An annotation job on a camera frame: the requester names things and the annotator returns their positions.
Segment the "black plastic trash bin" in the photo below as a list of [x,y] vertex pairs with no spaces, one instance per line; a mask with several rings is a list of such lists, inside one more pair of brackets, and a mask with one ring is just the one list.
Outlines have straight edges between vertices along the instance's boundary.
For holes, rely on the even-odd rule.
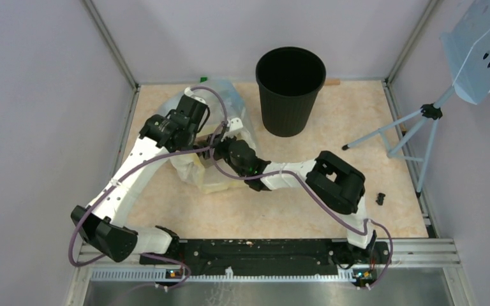
[[321,58],[304,48],[275,48],[258,60],[255,77],[266,130],[278,137],[301,133],[325,83]]

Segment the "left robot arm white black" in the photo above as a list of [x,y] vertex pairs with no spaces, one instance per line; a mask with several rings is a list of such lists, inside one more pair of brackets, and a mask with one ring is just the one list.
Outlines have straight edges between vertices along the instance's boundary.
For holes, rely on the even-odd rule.
[[101,257],[116,263],[140,249],[154,252],[163,263],[174,262],[179,246],[170,230],[137,231],[125,224],[147,183],[170,157],[198,152],[193,143],[210,114],[205,99],[189,93],[183,94],[177,107],[166,115],[149,117],[128,157],[102,192],[72,210],[73,236],[80,236]]

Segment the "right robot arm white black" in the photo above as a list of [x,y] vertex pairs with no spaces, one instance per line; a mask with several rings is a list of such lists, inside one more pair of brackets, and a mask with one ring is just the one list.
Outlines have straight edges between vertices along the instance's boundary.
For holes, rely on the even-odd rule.
[[302,187],[322,209],[346,228],[348,257],[365,263],[375,253],[376,232],[368,229],[365,176],[334,153],[323,150],[301,163],[274,163],[259,158],[237,137],[208,136],[195,144],[213,164],[224,161],[232,172],[222,174],[243,181],[254,191]]

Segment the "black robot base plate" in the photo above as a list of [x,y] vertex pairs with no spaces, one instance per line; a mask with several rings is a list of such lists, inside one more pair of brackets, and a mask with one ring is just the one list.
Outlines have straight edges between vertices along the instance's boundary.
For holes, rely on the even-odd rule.
[[379,267],[388,261],[387,242],[375,242],[366,251],[342,239],[252,239],[180,241],[168,257],[186,264],[194,276],[223,275],[231,268],[236,276],[337,275],[344,266]]

